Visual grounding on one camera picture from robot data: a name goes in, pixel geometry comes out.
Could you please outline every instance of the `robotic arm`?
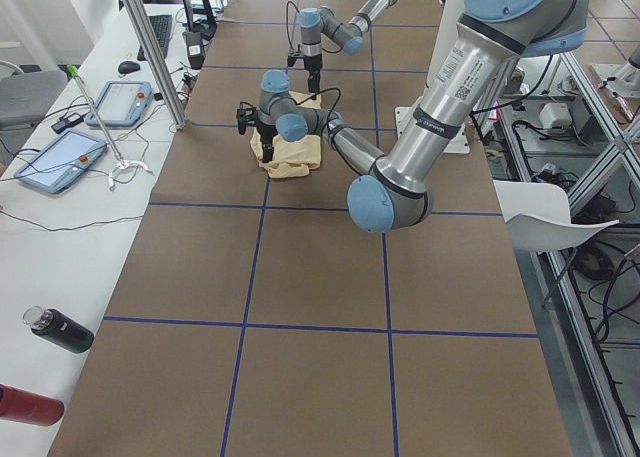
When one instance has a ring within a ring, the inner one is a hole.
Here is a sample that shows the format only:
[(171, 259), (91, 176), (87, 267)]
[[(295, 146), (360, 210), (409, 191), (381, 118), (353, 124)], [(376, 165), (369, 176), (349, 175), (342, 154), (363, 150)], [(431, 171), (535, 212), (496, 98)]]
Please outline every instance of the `robotic arm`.
[(426, 177), (480, 99), (498, 67), (518, 56), (550, 55), (584, 39), (588, 0), (465, 0), (458, 40), (426, 88), (402, 137), (388, 155), (339, 114), (303, 109), (289, 79), (268, 71), (256, 127), (288, 141), (320, 135), (359, 174), (347, 195), (349, 213), (367, 232), (415, 225), (431, 211)]
[(398, 0), (368, 0), (348, 24), (343, 24), (329, 7), (309, 8), (300, 11), (301, 45), (297, 52), (291, 51), (287, 66), (293, 67), (302, 59), (309, 72), (309, 92), (320, 92), (322, 70), (322, 34), (331, 39), (341, 50), (354, 55), (362, 48), (362, 36), (371, 24)]

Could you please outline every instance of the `red bottle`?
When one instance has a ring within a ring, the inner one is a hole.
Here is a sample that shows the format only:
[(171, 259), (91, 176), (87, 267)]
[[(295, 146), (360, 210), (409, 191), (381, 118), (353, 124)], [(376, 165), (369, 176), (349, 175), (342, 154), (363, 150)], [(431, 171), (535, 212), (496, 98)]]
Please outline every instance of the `red bottle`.
[(53, 425), (64, 413), (56, 399), (0, 384), (0, 419), (35, 425)]

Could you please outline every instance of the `brown table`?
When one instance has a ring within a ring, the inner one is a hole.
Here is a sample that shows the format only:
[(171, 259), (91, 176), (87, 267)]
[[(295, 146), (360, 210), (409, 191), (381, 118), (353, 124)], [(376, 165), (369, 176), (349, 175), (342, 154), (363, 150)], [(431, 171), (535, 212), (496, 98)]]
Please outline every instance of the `brown table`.
[[(235, 109), (285, 66), (286, 1), (231, 0), (50, 455), (571, 455), (481, 145), (385, 236), (352, 223), (326, 146), (303, 179), (257, 167)], [(347, 20), (365, 0), (293, 1)], [(325, 59), (384, 149), (440, 12), (401, 0), (360, 55)]]

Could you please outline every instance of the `cloth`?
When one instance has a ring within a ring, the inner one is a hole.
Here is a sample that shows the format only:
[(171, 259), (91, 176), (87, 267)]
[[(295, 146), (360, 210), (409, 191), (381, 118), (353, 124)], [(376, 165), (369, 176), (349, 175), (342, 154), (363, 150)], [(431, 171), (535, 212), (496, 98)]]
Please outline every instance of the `cloth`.
[[(290, 92), (297, 102), (309, 97), (308, 94)], [(302, 107), (311, 109), (320, 108), (321, 96), (316, 100), (308, 100)], [(287, 142), (281, 135), (273, 138), (273, 160), (266, 164), (262, 163), (262, 144), (260, 135), (254, 129), (251, 137), (251, 150), (258, 159), (258, 165), (265, 169), (272, 179), (287, 179), (291, 177), (304, 177), (309, 172), (320, 167), (322, 151), (320, 137), (317, 135), (306, 135), (298, 142)]]

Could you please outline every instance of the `bottle cap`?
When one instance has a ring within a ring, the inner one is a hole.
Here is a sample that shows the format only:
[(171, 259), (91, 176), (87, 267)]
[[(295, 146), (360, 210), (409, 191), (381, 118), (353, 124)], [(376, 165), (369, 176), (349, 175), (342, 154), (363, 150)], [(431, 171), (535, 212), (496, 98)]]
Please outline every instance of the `bottle cap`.
[(42, 330), (51, 321), (51, 313), (37, 305), (30, 307), (22, 316), (22, 322), (32, 329)]

